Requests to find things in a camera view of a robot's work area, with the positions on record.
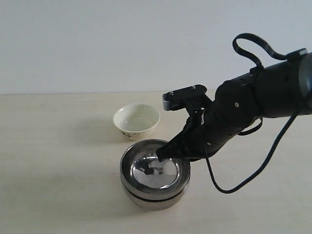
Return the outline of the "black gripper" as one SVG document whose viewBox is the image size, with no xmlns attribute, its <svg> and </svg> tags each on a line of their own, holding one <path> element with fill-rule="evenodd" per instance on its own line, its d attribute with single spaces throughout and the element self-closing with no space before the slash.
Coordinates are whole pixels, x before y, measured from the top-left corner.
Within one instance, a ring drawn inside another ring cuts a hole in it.
<svg viewBox="0 0 312 234">
<path fill-rule="evenodd" d="M 254 85 L 242 79 L 225 81 L 214 101 L 199 117 L 193 130 L 182 130 L 156 150 L 159 161 L 182 159 L 195 162 L 213 156 L 236 135 L 245 136 L 262 126 Z"/>
</svg>

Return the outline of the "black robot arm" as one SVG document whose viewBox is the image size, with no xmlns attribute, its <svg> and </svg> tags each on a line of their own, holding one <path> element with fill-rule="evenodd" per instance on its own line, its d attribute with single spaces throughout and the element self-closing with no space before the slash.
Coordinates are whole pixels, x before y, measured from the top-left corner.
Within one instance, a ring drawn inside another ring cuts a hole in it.
<svg viewBox="0 0 312 234">
<path fill-rule="evenodd" d="M 304 96 L 312 88 L 312 56 L 306 54 L 267 68 L 252 69 L 223 82 L 214 100 L 201 84 L 163 95 L 166 111 L 186 109 L 189 117 L 182 131 L 156 151 L 160 160 L 196 161 L 216 154 L 229 140 L 245 135 L 257 119 L 289 117 L 312 112 Z"/>
</svg>

